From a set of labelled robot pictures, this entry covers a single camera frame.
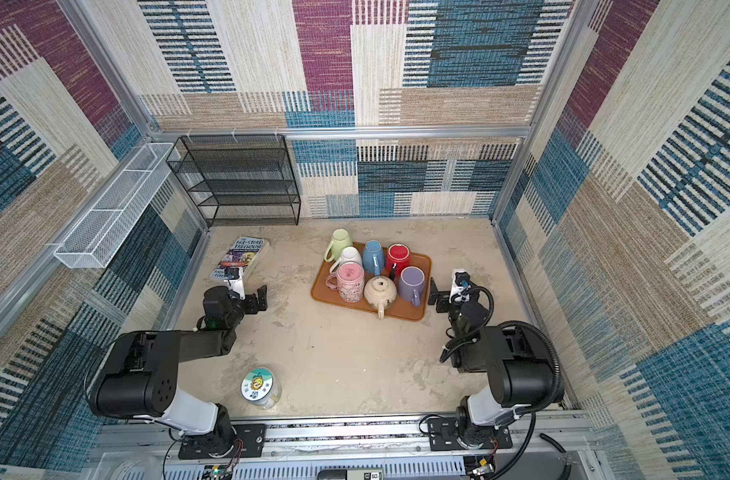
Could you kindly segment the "brown plastic tray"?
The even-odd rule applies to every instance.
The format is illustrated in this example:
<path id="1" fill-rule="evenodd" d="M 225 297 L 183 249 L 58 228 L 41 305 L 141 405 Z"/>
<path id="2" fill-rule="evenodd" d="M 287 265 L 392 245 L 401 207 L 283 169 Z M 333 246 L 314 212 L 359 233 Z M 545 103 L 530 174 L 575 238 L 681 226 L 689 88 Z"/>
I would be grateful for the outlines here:
<path id="1" fill-rule="evenodd" d="M 362 256 L 364 245 L 365 245 L 365 243 L 355 243 L 353 245 L 355 248 L 358 249 L 361 256 Z M 386 250 L 388 249 L 388 247 L 389 246 L 385 246 L 383 248 L 384 255 L 385 255 L 385 267 L 386 267 Z M 419 307 L 413 307 L 410 303 L 406 302 L 398 295 L 398 290 L 397 290 L 397 298 L 394 301 L 394 303 L 386 310 L 385 317 L 392 316 L 392 317 L 402 319 L 402 320 L 419 321 L 424 316 L 425 303 L 427 300 L 427 295 L 429 293 L 431 258 L 426 255 L 413 251 L 412 248 L 409 246 L 407 246 L 407 247 L 411 251 L 411 262 L 410 262 L 409 266 L 416 266 L 416 267 L 420 268 L 426 275 L 426 287 L 425 287 L 425 291 L 424 291 L 424 294 L 422 297 L 422 305 Z M 321 266 L 317 279 L 315 280 L 315 282 L 312 286 L 312 289 L 311 289 L 312 297 L 314 299 L 324 302 L 324 303 L 335 304 L 338 306 L 354 308 L 354 309 L 358 309 L 358 310 L 362 310 L 362 311 L 367 310 L 367 311 L 375 312 L 365 301 L 364 295 L 363 295 L 363 299 L 357 303 L 347 303 L 341 299 L 341 297 L 339 296 L 337 291 L 331 290 L 326 286 L 325 282 L 326 282 L 328 275 L 331 274 L 329 272 L 329 269 L 333 265 L 333 263 L 329 264 L 329 263 L 325 262 Z M 385 271 L 385 268 L 382 270 L 380 276 L 388 277 L 387 273 Z M 364 275 L 365 284 L 373 277 L 374 277 L 374 275 L 371 275 L 371 274 L 368 274 L 365 272 L 365 275 Z M 394 282 L 396 288 L 398 285 L 399 277 L 395 280 L 392 280 Z"/>

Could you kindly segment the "white mug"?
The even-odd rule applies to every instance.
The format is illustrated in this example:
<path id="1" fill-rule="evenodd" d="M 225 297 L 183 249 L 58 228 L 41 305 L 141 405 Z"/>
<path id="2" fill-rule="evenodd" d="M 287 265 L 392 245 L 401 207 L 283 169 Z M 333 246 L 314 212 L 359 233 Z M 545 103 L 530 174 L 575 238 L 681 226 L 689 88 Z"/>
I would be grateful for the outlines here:
<path id="1" fill-rule="evenodd" d="M 347 262 L 354 262 L 358 265 L 362 265 L 362 256 L 358 249 L 354 246 L 347 246 L 342 250 L 339 258 L 330 267 L 329 272 L 333 273 L 338 267 Z"/>

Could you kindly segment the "light green mug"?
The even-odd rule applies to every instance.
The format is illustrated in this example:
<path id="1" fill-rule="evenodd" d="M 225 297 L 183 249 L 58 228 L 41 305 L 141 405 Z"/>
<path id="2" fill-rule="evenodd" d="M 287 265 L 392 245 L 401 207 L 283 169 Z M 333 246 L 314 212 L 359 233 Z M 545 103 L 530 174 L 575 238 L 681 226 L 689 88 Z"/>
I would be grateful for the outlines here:
<path id="1" fill-rule="evenodd" d="M 330 242 L 326 248 L 324 261 L 335 262 L 340 258 L 343 250 L 347 247 L 351 247 L 352 245 L 353 241 L 349 232 L 342 228 L 336 229 L 332 233 Z"/>

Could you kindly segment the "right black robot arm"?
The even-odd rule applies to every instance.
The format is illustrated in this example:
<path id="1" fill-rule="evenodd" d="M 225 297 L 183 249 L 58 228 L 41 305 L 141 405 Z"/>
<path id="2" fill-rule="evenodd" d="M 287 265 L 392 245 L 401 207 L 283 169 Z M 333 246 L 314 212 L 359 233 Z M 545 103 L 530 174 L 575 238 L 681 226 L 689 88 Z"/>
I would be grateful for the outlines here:
<path id="1" fill-rule="evenodd" d="M 461 373 L 483 373 L 487 385 L 460 401 L 451 417 L 431 416 L 426 426 L 433 451 L 508 449 L 509 427 L 558 403 L 564 382 L 556 348 L 534 325 L 509 320 L 494 325 L 492 293 L 458 272 L 449 290 L 430 282 L 427 303 L 446 313 L 449 340 L 440 355 Z"/>

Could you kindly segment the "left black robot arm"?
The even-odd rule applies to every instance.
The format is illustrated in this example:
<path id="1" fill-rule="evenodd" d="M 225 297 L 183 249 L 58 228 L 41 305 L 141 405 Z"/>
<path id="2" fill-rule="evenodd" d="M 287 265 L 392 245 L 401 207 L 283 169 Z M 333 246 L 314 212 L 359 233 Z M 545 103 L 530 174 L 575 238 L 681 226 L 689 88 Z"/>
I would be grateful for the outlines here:
<path id="1" fill-rule="evenodd" d="M 131 331 L 117 337 L 100 368 L 85 380 L 91 411 L 100 417 L 145 420 L 176 430 L 180 460 L 258 458 L 266 426 L 235 426 L 228 409 L 178 385 L 181 363 L 226 356 L 247 315 L 268 308 L 267 287 L 240 296 L 225 286 L 204 293 L 193 330 Z"/>

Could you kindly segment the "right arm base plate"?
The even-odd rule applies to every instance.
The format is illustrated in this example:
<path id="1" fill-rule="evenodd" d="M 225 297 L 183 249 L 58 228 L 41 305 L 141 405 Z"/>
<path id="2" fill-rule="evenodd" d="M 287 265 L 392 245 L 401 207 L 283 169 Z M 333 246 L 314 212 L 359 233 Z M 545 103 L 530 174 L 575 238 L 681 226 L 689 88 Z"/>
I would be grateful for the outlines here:
<path id="1" fill-rule="evenodd" d="M 432 452 L 482 451 L 513 447 L 510 433 L 503 429 L 489 430 L 488 435 L 482 435 L 479 439 L 464 440 L 458 433 L 456 420 L 450 417 L 432 415 L 420 421 L 419 430 L 428 437 Z"/>

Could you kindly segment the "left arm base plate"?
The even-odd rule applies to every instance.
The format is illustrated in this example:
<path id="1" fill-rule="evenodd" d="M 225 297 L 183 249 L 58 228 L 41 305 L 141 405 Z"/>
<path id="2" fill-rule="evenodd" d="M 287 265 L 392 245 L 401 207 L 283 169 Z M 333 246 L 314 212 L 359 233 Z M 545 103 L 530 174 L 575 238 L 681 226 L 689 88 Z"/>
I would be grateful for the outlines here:
<path id="1" fill-rule="evenodd" d="M 258 458 L 262 455 L 266 424 L 232 425 L 229 433 L 184 436 L 179 460 L 229 460 L 238 457 Z"/>

